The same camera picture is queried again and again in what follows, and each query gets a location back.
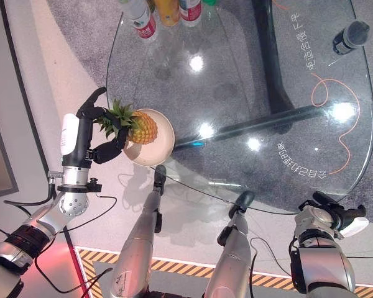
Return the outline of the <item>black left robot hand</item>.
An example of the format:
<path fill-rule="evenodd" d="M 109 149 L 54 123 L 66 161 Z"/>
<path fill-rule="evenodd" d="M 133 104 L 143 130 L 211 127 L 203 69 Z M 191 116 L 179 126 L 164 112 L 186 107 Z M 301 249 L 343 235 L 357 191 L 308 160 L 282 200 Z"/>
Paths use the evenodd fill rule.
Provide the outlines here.
<path fill-rule="evenodd" d="M 105 92 L 105 87 L 96 89 L 78 109 L 76 119 L 79 120 L 79 123 L 76 129 L 75 145 L 69 153 L 62 155 L 62 166 L 89 169 L 92 162 L 103 164 L 121 154 L 126 144 L 128 127 L 122 126 L 108 109 L 94 105 L 99 96 Z M 109 123 L 118 129 L 118 133 L 111 141 L 92 149 L 90 146 L 93 136 L 93 121 L 100 117 L 109 120 Z"/>

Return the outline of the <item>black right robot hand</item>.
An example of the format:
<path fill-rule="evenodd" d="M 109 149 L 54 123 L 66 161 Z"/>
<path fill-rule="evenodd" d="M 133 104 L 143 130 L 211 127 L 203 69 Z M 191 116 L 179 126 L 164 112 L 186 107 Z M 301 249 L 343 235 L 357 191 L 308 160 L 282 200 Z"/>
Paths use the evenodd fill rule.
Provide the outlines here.
<path fill-rule="evenodd" d="M 325 210 L 331 216 L 331 229 L 336 230 L 344 238 L 360 233 L 369 225 L 366 208 L 363 205 L 355 209 L 345 209 L 333 198 L 320 191 L 313 193 L 313 199 L 318 203 L 317 208 Z"/>

